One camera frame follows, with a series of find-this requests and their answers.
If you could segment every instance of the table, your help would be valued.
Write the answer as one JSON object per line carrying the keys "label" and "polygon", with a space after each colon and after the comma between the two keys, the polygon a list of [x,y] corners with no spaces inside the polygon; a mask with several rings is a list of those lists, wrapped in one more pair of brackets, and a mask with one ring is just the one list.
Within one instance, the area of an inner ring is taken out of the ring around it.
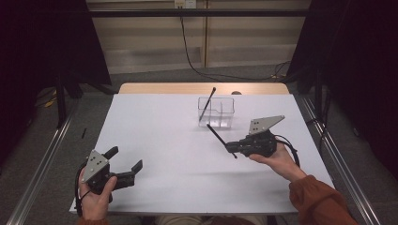
{"label": "table", "polygon": [[[333,187],[296,101],[283,84],[129,83],[120,89],[124,94],[114,97],[96,150],[104,153],[119,146],[119,154],[111,159],[112,172],[125,172],[139,159],[143,160],[144,168],[137,174],[134,187],[115,191],[110,212],[145,215],[296,212],[288,199],[288,181],[241,154],[234,159],[206,127],[197,126],[197,99],[208,96],[213,86],[217,87],[215,96],[232,97],[236,101],[233,126],[217,129],[227,142],[244,138],[250,119],[283,114],[285,119],[271,131],[284,135],[299,150],[304,171]],[[231,96],[232,91],[251,95]],[[136,94],[143,92],[158,94]],[[282,94],[259,95],[263,93]]]}

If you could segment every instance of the transparent box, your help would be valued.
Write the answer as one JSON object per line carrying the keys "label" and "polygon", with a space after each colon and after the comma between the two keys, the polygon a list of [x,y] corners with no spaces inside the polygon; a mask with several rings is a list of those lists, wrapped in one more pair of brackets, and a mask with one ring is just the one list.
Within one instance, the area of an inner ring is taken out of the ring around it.
{"label": "transparent box", "polygon": [[208,97],[198,99],[198,120],[199,127],[229,128],[234,118],[234,99],[229,97],[212,97],[208,102]]}

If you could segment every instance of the human hand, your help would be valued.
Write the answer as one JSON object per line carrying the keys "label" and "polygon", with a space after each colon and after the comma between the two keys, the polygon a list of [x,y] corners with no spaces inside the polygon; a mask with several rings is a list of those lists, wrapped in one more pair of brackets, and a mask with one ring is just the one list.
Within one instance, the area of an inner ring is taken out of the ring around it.
{"label": "human hand", "polygon": [[296,165],[290,157],[284,144],[277,143],[276,151],[271,157],[263,157],[258,154],[249,155],[249,159],[268,165],[274,172],[284,179],[294,182],[307,176],[307,174]]}
{"label": "human hand", "polygon": [[[84,169],[80,172],[79,181],[82,180]],[[79,182],[79,195],[82,198],[82,209],[83,217],[86,220],[101,220],[106,218],[109,205],[109,196],[114,190],[116,185],[117,177],[111,177],[106,183],[102,193],[97,195],[90,191],[90,187],[87,183]]]}

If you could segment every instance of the person's arm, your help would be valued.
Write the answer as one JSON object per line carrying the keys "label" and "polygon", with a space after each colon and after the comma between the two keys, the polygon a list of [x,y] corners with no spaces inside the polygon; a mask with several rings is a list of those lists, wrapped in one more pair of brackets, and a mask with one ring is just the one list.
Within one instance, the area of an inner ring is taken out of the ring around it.
{"label": "person's arm", "polygon": [[298,209],[300,224],[357,224],[348,214],[340,192],[307,175],[290,157],[283,144],[271,157],[252,154],[251,160],[267,164],[289,180],[290,201]]}
{"label": "person's arm", "polygon": [[[80,173],[79,180],[82,180],[84,170]],[[86,183],[79,183],[79,195],[82,199],[83,216],[79,218],[78,225],[107,225],[106,214],[108,212],[109,196],[114,190],[117,182],[115,176],[106,183],[100,195],[90,192]]]}

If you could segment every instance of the person's left hand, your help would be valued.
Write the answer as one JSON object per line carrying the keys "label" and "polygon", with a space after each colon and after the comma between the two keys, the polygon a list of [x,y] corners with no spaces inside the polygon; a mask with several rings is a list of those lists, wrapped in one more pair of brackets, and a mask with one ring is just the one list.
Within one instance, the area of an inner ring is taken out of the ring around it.
{"label": "person's left hand", "polygon": [[[79,176],[79,181],[82,180],[84,169]],[[94,194],[92,192],[87,191],[90,190],[90,187],[86,183],[79,182],[79,195],[82,198],[82,209],[83,209],[83,218],[86,220],[101,220],[106,218],[106,214],[108,212],[109,205],[109,196],[114,190],[116,185],[117,177],[111,177],[106,183],[102,193],[100,195]]]}

